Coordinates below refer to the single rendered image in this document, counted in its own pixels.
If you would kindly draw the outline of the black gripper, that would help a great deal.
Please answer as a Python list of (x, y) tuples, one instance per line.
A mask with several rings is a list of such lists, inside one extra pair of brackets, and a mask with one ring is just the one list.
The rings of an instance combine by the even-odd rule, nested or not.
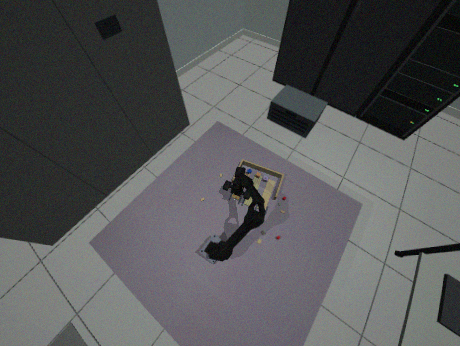
[(246, 190), (245, 192), (243, 191), (244, 189), (241, 188), (239, 190), (237, 189), (234, 189), (233, 185), (231, 185), (232, 182), (229, 182), (229, 181), (225, 181), (224, 185), (223, 185), (223, 189), (228, 191), (229, 188), (231, 188), (231, 193), (234, 194), (234, 195), (237, 195), (237, 196), (241, 196), (241, 195), (244, 195), (243, 198), (244, 199), (247, 199), (249, 200), (250, 198), (250, 194), (248, 193), (248, 191)]

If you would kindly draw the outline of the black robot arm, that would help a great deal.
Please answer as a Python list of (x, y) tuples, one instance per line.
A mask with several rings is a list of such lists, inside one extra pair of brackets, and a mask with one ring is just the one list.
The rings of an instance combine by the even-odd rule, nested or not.
[[(246, 168), (237, 167), (235, 172), (235, 179), (233, 181), (234, 189), (246, 188), (250, 194), (252, 203), (248, 207), (248, 212), (244, 217), (243, 224), (234, 232), (234, 234), (226, 241), (216, 242), (210, 241), (205, 252), (210, 259), (224, 261), (229, 259), (233, 252), (233, 248), (253, 229), (258, 228), (264, 223), (265, 219), (265, 200), (254, 187), (253, 180), (245, 175)], [(259, 212), (254, 210), (258, 204)]]

